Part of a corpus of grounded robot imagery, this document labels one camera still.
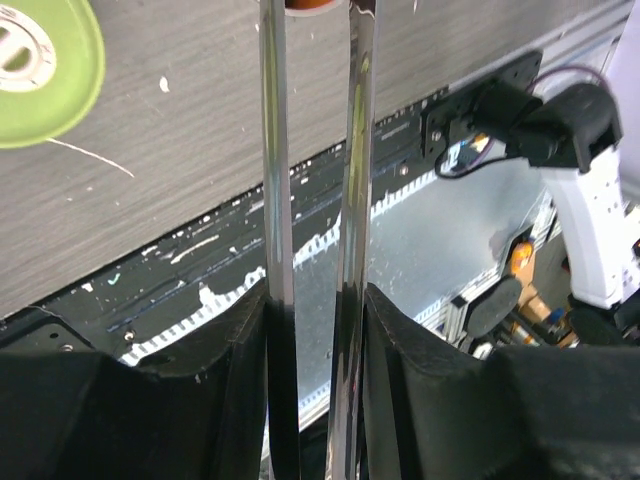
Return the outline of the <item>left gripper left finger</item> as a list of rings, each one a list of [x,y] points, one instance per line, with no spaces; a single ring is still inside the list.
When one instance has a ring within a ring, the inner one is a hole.
[[[255,479],[265,286],[128,366],[46,325],[1,348],[5,479]]]

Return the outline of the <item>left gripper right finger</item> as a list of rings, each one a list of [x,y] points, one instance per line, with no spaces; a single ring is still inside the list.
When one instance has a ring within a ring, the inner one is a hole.
[[[374,479],[635,479],[639,352],[507,346],[479,360],[366,292]]]

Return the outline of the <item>metal tongs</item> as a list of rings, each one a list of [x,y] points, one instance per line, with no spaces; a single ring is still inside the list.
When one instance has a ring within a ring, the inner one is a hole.
[[[260,4],[259,50],[266,253],[268,421],[272,479],[301,476],[288,160],[285,13],[291,1]],[[340,214],[336,312],[325,478],[354,479],[360,461],[364,297],[372,194],[379,4],[349,4],[346,162]]]

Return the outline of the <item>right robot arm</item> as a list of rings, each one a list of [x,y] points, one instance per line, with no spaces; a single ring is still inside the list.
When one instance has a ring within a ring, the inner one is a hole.
[[[590,65],[543,70],[524,89],[498,81],[474,122],[505,157],[538,171],[562,228],[571,278],[569,323],[583,345],[639,344],[639,222],[625,210],[615,95]]]

